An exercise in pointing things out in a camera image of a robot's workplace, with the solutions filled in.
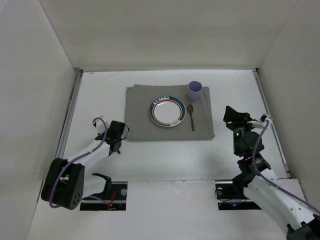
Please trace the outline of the brown wooden spoon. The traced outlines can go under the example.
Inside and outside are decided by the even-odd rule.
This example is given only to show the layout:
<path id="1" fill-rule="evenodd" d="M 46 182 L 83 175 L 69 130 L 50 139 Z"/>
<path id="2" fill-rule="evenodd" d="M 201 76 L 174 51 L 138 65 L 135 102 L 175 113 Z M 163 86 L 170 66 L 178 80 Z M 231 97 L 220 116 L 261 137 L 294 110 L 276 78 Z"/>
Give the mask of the brown wooden spoon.
<path id="1" fill-rule="evenodd" d="M 187 106 L 187 112 L 188 112 L 189 115 L 190 115 L 191 129 L 192 129 L 192 131 L 195 131 L 195 124 L 194 124 L 194 120 L 193 120 L 193 111 L 194 111 L 193 105 L 192 105 L 192 104 L 189 104 L 189 105 Z"/>

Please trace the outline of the grey cloth placemat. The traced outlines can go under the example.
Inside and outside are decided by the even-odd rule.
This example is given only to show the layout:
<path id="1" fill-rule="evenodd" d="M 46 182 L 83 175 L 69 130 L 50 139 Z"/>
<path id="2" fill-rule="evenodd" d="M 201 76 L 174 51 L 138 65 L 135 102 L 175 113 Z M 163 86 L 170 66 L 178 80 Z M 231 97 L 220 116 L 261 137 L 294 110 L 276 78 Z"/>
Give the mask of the grey cloth placemat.
<path id="1" fill-rule="evenodd" d="M 187 85 L 140 85 L 126 89 L 124 122 L 127 139 L 148 141 L 198 141 L 215 137 L 209 87 L 200 98 L 188 99 Z"/>

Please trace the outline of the lilac plastic cup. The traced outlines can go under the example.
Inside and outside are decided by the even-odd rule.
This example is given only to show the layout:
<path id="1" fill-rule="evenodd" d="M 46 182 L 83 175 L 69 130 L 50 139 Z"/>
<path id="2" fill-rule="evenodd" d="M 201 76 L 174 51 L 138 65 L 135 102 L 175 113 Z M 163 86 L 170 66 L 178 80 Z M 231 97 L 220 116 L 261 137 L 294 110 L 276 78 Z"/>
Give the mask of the lilac plastic cup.
<path id="1" fill-rule="evenodd" d="M 191 81 L 188 83 L 187 89 L 188 89 L 188 93 L 187 93 L 188 99 L 192 102 L 195 102 L 201 97 L 203 86 L 198 81 Z"/>

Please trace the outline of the white plate green rim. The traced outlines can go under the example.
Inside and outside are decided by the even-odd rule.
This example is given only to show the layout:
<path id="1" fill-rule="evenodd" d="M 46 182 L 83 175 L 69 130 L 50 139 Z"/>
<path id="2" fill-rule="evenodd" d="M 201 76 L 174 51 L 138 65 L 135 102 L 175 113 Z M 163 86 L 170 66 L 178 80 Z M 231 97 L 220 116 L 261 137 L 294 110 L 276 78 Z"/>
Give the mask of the white plate green rim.
<path id="1" fill-rule="evenodd" d="M 179 125 L 186 116 L 184 103 L 174 96 L 161 96 L 149 107 L 149 117 L 158 126 L 171 128 Z"/>

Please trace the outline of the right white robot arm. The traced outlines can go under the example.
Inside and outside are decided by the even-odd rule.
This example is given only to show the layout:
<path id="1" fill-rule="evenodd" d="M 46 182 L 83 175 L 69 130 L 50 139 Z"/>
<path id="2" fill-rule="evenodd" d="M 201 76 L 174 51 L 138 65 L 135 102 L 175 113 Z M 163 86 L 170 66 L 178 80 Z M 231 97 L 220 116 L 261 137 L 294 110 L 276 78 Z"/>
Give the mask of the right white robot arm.
<path id="1" fill-rule="evenodd" d="M 233 153 L 241 173 L 232 179 L 232 186 L 259 206 L 282 230 L 288 240 L 318 240 L 320 211 L 289 192 L 271 165 L 260 154 L 264 150 L 262 136 L 273 123 L 268 114 L 260 119 L 247 112 L 237 112 L 229 105 L 223 117 L 233 133 Z"/>

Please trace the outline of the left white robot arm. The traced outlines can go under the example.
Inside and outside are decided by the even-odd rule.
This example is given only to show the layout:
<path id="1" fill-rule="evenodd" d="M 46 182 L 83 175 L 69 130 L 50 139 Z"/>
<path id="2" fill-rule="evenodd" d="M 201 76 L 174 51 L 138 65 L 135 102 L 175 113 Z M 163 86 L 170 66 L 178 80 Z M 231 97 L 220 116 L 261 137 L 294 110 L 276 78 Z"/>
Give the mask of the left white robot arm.
<path id="1" fill-rule="evenodd" d="M 102 116 L 94 118 L 92 124 L 97 135 L 89 146 L 71 157 L 57 157 L 51 162 L 40 197 L 53 209 L 74 210 L 86 198 L 111 207 L 117 196 L 111 177 L 91 169 L 110 155 L 120 153 L 130 129 L 124 122 L 108 123 Z"/>

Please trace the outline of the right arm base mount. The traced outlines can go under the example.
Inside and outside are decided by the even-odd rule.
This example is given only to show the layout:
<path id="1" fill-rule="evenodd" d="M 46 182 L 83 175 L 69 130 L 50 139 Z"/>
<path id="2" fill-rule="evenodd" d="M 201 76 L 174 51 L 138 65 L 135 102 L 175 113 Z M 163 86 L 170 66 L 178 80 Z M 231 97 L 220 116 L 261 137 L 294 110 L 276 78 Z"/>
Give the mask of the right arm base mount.
<path id="1" fill-rule="evenodd" d="M 253 180 L 252 176 L 239 174 L 231 180 L 215 182 L 214 195 L 221 211 L 260 210 L 261 208 L 250 198 L 244 195 L 245 187 Z"/>

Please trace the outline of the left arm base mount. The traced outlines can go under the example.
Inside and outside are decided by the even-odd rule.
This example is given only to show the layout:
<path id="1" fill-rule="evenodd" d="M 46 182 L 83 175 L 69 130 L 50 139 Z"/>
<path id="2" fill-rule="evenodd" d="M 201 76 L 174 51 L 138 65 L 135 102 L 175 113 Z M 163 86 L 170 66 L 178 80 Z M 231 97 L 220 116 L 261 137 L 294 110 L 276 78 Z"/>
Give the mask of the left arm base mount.
<path id="1" fill-rule="evenodd" d="M 93 173 L 84 182 L 79 209 L 81 211 L 125 211 L 128 182 L 113 181 L 111 177 Z"/>

